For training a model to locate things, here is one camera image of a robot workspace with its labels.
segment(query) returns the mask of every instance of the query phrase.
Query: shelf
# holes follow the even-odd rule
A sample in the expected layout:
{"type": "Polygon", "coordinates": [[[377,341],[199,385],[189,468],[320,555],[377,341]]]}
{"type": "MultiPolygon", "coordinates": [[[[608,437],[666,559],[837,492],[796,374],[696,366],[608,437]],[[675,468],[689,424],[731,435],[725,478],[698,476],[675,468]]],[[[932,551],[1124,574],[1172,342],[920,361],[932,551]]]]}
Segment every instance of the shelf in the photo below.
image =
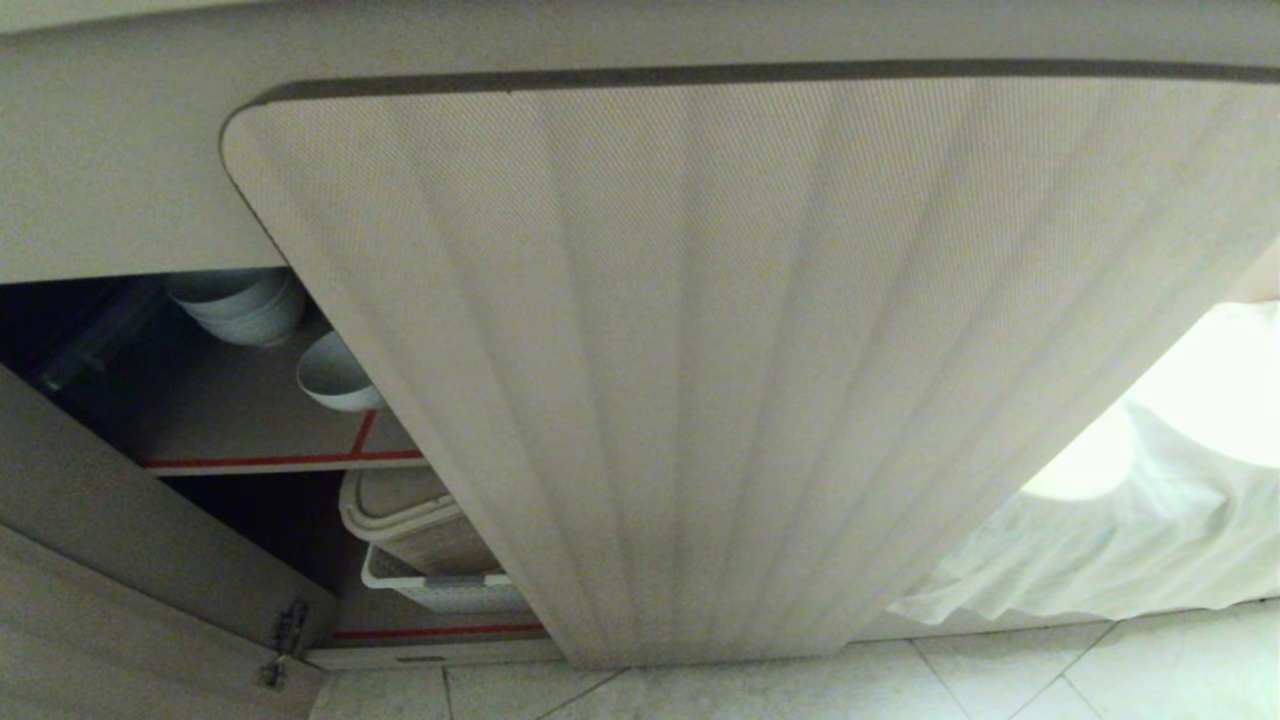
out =
{"type": "Polygon", "coordinates": [[[328,331],[310,307],[275,347],[209,343],[123,450],[160,477],[426,465],[390,410],[339,413],[298,388],[298,357],[328,331]]]}

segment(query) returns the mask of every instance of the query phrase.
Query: red edge strip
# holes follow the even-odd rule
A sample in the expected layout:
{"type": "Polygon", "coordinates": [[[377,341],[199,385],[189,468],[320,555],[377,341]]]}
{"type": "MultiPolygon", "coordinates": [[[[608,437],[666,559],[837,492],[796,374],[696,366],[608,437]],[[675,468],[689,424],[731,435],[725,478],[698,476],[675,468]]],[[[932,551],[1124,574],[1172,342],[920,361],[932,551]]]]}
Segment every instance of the red edge strip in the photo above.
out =
{"type": "Polygon", "coordinates": [[[422,454],[416,450],[388,450],[384,452],[337,452],[333,455],[283,455],[276,457],[196,457],[191,460],[154,460],[143,468],[261,468],[360,460],[413,460],[421,456],[422,454]]]}
{"type": "Polygon", "coordinates": [[[351,446],[352,454],[358,454],[365,450],[365,441],[369,439],[369,430],[374,429],[374,420],[378,419],[378,410],[370,410],[365,413],[365,421],[360,424],[360,432],[356,433],[356,445],[351,446]]]}
{"type": "Polygon", "coordinates": [[[413,628],[408,630],[356,630],[334,633],[335,641],[372,641],[380,638],[431,638],[440,635],[484,635],[493,633],[527,633],[543,630],[540,623],[529,625],[475,625],[472,628],[413,628]]]}

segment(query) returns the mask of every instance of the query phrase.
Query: white cloth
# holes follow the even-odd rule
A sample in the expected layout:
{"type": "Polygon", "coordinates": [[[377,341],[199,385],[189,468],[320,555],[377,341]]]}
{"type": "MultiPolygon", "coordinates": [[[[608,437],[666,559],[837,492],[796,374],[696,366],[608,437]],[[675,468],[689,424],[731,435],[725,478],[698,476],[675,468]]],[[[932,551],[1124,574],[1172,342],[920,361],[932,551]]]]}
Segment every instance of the white cloth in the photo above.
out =
{"type": "MultiPolygon", "coordinates": [[[[1268,305],[1257,322],[1274,327],[1268,305]]],[[[1238,307],[1224,313],[1239,322],[1238,307]]],[[[1124,619],[1280,594],[1280,469],[1192,441],[1138,397],[1120,401],[1134,443],[1125,482],[1076,502],[1018,493],[890,611],[927,624],[961,607],[1124,619]]]]}

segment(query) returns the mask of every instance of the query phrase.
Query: white tile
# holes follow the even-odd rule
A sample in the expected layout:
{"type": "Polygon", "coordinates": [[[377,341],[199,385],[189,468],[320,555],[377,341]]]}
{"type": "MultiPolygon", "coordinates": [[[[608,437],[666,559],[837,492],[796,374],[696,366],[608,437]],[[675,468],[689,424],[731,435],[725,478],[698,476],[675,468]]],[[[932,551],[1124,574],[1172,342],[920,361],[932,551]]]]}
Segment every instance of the white tile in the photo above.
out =
{"type": "Polygon", "coordinates": [[[905,642],[822,659],[628,670],[548,716],[575,719],[964,720],[905,642]]]}
{"type": "Polygon", "coordinates": [[[1125,620],[1066,678],[1106,720],[1280,719],[1280,603],[1125,620]]]}
{"type": "Polygon", "coordinates": [[[1012,720],[1098,720],[1098,714],[1071,683],[1059,678],[1012,720]]]}
{"type": "Polygon", "coordinates": [[[453,720],[534,720],[617,674],[567,662],[454,665],[445,673],[453,720]]]}
{"type": "Polygon", "coordinates": [[[325,680],[311,720],[448,720],[439,667],[348,670],[325,680]]]}
{"type": "Polygon", "coordinates": [[[1110,623],[913,641],[973,720],[1007,720],[1110,623]]]}

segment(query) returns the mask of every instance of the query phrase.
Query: white bowl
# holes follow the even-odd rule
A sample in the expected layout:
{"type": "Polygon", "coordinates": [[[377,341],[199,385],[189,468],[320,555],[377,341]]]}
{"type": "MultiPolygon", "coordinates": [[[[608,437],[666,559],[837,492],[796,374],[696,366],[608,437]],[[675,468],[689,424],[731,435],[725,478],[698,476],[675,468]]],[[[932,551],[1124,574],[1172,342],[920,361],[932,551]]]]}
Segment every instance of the white bowl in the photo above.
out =
{"type": "Polygon", "coordinates": [[[365,369],[335,332],[329,332],[302,354],[298,387],[320,405],[334,410],[361,413],[387,406],[365,369]]]}
{"type": "Polygon", "coordinates": [[[230,320],[196,318],[209,334],[232,345],[270,346],[284,342],[302,320],[307,293],[292,275],[284,277],[275,297],[266,305],[230,320]]]}
{"type": "Polygon", "coordinates": [[[288,283],[288,268],[169,275],[169,297],[197,320],[234,320],[261,310],[288,283]]]}

